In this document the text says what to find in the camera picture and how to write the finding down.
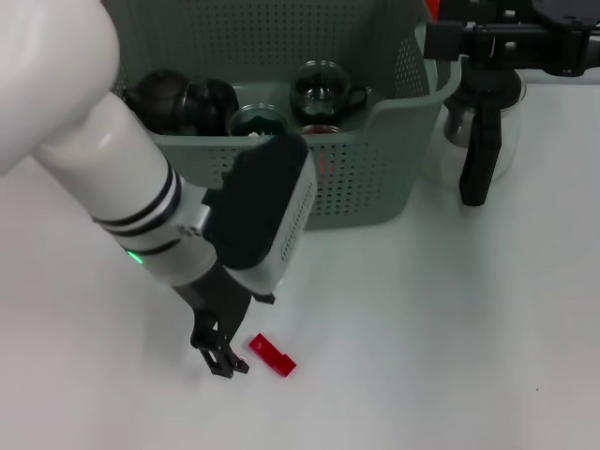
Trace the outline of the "grey perforated storage basket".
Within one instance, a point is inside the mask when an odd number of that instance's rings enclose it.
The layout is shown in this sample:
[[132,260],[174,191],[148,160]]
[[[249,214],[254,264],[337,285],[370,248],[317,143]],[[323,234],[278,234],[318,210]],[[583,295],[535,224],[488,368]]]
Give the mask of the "grey perforated storage basket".
[[291,114],[290,86],[307,61],[341,65],[368,90],[366,107],[337,135],[307,140],[335,154],[336,174],[318,189],[311,230],[396,217],[420,173],[459,62],[423,56],[425,0],[101,0],[120,42],[115,93],[156,69],[231,84],[241,106]]

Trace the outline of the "dark red toy brick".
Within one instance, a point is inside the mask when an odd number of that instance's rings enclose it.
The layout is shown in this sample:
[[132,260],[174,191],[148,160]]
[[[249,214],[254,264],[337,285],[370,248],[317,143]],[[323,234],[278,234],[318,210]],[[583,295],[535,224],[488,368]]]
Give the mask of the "dark red toy brick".
[[256,335],[248,347],[282,378],[287,378],[296,368],[296,363],[291,357],[282,353],[263,334]]

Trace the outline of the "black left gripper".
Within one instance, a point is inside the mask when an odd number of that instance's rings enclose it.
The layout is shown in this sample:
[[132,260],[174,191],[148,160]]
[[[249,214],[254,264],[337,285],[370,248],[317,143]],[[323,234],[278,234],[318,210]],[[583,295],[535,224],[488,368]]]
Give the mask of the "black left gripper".
[[259,303],[274,304],[275,295],[251,294],[220,262],[201,277],[174,290],[193,311],[190,343],[201,353],[211,373],[228,379],[235,372],[248,374],[248,363],[233,352],[230,341],[246,316],[251,297]]

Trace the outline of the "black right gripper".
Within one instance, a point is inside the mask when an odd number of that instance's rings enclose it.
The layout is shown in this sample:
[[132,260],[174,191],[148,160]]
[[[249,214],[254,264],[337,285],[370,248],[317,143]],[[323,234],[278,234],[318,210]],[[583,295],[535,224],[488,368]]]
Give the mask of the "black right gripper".
[[439,21],[426,27],[426,59],[566,78],[600,68],[600,0],[440,0]]

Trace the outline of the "orange wedge toy brick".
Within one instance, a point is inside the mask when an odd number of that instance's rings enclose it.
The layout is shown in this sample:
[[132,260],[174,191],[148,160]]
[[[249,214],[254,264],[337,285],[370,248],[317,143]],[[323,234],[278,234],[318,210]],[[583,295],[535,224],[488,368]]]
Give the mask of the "orange wedge toy brick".
[[321,183],[328,183],[336,174],[335,154],[320,150],[316,153],[317,173]]

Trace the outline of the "black clay teapot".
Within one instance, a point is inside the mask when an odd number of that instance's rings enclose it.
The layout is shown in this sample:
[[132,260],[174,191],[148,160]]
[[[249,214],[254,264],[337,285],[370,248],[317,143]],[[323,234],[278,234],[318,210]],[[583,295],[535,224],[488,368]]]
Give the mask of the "black clay teapot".
[[144,126],[161,135],[178,134],[180,109],[189,78],[171,69],[157,69],[143,77],[123,98]]

